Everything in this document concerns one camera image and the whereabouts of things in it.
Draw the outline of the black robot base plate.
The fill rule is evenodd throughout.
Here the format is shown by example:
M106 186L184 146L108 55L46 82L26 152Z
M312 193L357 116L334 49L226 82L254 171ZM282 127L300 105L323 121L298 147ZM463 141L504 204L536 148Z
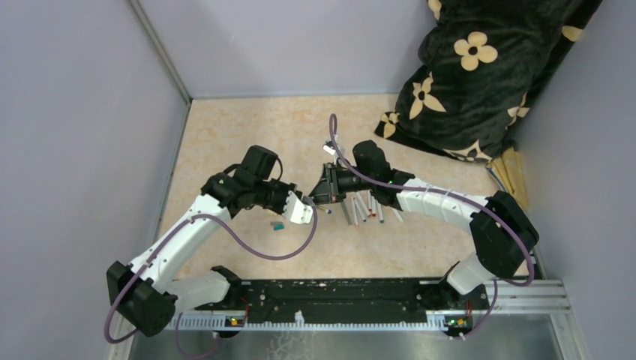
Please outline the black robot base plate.
M250 324L291 323L301 313L309 324L424 323L432 311L461 315L490 306L485 286L458 294L439 278L389 277L243 280L219 303L201 311L246 311Z

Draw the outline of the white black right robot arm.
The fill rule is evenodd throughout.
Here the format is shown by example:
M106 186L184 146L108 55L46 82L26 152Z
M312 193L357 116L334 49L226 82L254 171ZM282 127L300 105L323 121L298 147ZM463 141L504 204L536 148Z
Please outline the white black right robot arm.
M372 140L354 146L354 165L340 156L335 142L328 140L323 148L334 160L324 164L310 192L317 205L340 203L347 194L367 191L379 207L427 215L472 236L475 250L451 267L439 289L447 308L461 308L470 292L487 281L511 279L539 241L536 228L509 193L472 196L434 186L391 167Z

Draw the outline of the clear blue long-nib marker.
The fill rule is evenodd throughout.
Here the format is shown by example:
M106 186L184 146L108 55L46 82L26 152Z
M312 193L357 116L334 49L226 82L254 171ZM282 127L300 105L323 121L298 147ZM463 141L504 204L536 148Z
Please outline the clear blue long-nib marker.
M319 211L321 211L321 212L324 212L324 213L325 213L325 214L327 214L327 215L332 214L332 210L331 210L331 209L329 209L329 208L325 208L325 207L323 207L323 206L319 206L319 205L315 205L315 206L314 206L314 208L315 208L315 209L317 209L317 210L319 210Z

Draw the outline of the red white marker pen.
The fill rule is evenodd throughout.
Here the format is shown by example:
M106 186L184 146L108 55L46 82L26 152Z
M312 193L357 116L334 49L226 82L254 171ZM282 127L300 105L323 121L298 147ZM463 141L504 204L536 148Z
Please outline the red white marker pen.
M358 228L360 226L361 218L359 216L357 200L354 197L352 197L351 198L351 203L352 203L352 212L353 212L354 226L356 228Z

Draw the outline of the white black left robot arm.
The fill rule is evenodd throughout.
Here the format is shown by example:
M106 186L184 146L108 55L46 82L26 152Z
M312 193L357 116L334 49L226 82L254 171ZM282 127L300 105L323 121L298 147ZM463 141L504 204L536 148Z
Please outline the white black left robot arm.
M126 319L135 332L147 337L165 329L176 314L215 303L231 310L240 301L240 289L233 285L234 274L217 266L199 277L175 278L185 263L219 229L226 230L246 251L265 260L288 260L299 255L317 230L313 204L302 198L295 184L270 178L281 166L273 151L252 145L240 163L211 176L201 187L192 205L156 243L128 263L114 262L106 272L110 308L103 334L110 344L129 337L110 333L116 314ZM250 247L229 222L241 211L254 206L274 212L294 224L311 224L308 239L286 255L267 255Z

